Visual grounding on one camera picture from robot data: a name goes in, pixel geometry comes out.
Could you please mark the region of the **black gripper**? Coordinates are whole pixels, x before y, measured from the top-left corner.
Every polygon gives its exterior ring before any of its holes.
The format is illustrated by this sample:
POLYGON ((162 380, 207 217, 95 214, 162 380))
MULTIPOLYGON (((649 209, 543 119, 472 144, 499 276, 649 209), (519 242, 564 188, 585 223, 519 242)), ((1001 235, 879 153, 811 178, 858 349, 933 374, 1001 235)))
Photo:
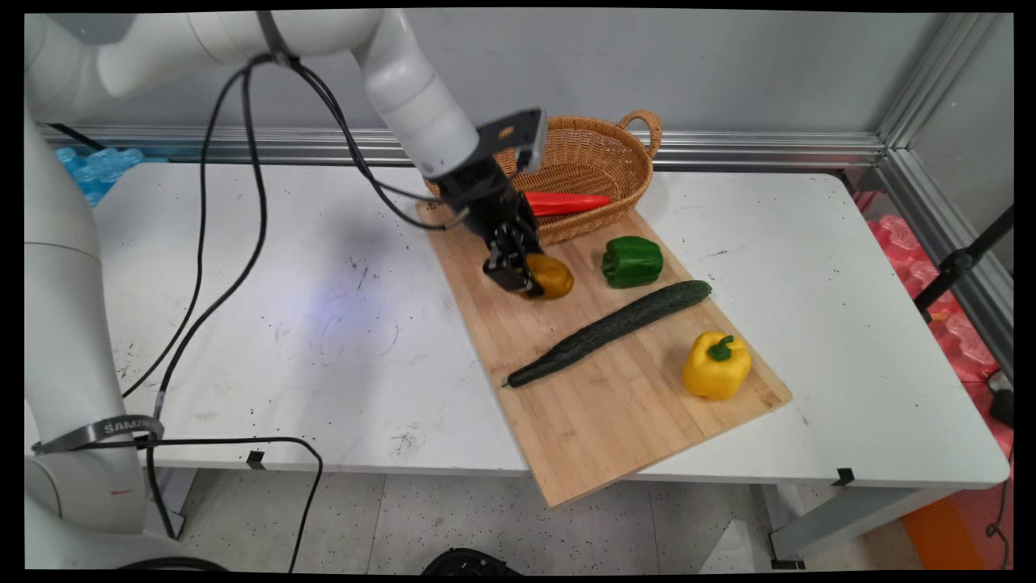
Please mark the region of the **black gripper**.
POLYGON ((452 210, 469 213, 464 226, 489 249, 482 273, 507 292, 545 296, 533 276, 529 255, 544 254, 533 207, 492 156, 437 177, 438 197, 452 210))

